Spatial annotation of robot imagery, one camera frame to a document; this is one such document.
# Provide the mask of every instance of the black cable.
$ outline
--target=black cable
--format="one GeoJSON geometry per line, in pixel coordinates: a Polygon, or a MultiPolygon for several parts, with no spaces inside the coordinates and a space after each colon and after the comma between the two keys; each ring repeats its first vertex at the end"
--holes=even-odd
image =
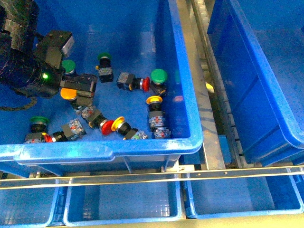
{"type": "Polygon", "coordinates": [[[31,107],[33,107],[35,104],[37,104],[37,98],[36,97],[30,97],[30,103],[21,106],[21,107],[5,107],[5,106],[0,106],[0,111],[5,111],[5,112],[16,112],[16,111],[22,111],[22,110],[27,110],[31,107]]]}

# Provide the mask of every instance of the blue storage bin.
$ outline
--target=blue storage bin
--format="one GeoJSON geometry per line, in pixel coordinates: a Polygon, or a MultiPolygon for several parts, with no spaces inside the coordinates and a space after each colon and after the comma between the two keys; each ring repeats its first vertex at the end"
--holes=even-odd
{"type": "MultiPolygon", "coordinates": [[[[114,82],[98,82],[95,105],[108,119],[124,116],[144,130],[148,140],[123,141],[118,133],[102,136],[81,118],[87,135],[77,142],[22,144],[32,116],[51,120],[48,132],[75,119],[69,102],[56,95],[26,111],[0,112],[0,150],[18,152],[15,160],[24,165],[47,165],[54,173],[173,166],[181,154],[195,153],[202,145],[202,130],[190,67],[175,0],[36,0],[40,7],[38,32],[68,30],[76,43],[69,59],[77,73],[97,74],[95,66],[101,52],[112,55],[114,82]],[[120,90],[120,72],[147,77],[156,69],[167,71],[168,95],[164,98],[172,139],[154,140],[148,126],[149,93],[120,90]]],[[[1,106],[19,106],[27,100],[0,86],[1,106]]]]}
{"type": "Polygon", "coordinates": [[[179,182],[69,187],[67,226],[174,221],[181,217],[179,182]]]}
{"type": "Polygon", "coordinates": [[[189,218],[210,219],[302,213],[292,176],[186,181],[189,218]]]}
{"type": "Polygon", "coordinates": [[[0,171],[25,178],[28,178],[31,173],[37,173],[38,171],[49,173],[39,166],[24,166],[18,164],[14,160],[14,156],[16,155],[18,155],[18,152],[0,152],[0,171]]]}
{"type": "Polygon", "coordinates": [[[0,190],[0,227],[41,228],[51,225],[63,189],[0,190]]]}
{"type": "Polygon", "coordinates": [[[304,162],[304,2],[216,0],[208,29],[246,161],[304,162]]]}

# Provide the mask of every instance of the green indicator light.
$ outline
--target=green indicator light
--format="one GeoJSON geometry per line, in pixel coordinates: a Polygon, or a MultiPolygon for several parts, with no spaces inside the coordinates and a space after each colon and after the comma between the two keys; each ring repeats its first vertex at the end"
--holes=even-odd
{"type": "Polygon", "coordinates": [[[46,73],[43,73],[42,77],[43,77],[44,79],[48,79],[48,75],[47,75],[46,73]]]}

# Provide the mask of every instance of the metal rail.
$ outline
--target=metal rail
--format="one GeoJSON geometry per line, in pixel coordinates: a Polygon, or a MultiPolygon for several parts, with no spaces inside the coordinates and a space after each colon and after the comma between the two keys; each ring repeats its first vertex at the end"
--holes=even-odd
{"type": "Polygon", "coordinates": [[[208,170],[225,169],[204,73],[201,68],[200,57],[193,37],[189,5],[187,6],[185,0],[177,0],[177,5],[180,12],[180,21],[184,34],[195,96],[199,106],[200,122],[204,132],[203,150],[199,151],[200,160],[201,163],[206,164],[208,170]]]}
{"type": "Polygon", "coordinates": [[[170,181],[198,181],[231,178],[286,176],[304,174],[302,166],[284,166],[230,170],[179,171],[141,174],[117,174],[75,177],[49,177],[0,180],[0,190],[73,187],[87,185],[152,183],[170,181]]]}

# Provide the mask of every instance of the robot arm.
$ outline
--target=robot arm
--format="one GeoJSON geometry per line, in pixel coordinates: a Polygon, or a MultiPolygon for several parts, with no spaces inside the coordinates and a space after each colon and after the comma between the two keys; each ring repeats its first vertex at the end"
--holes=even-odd
{"type": "Polygon", "coordinates": [[[77,90],[77,102],[90,105],[97,77],[65,75],[64,57],[69,57],[71,32],[36,32],[38,5],[33,0],[0,0],[0,83],[26,97],[52,98],[61,87],[77,90]],[[34,38],[37,48],[32,51],[34,38]]]}

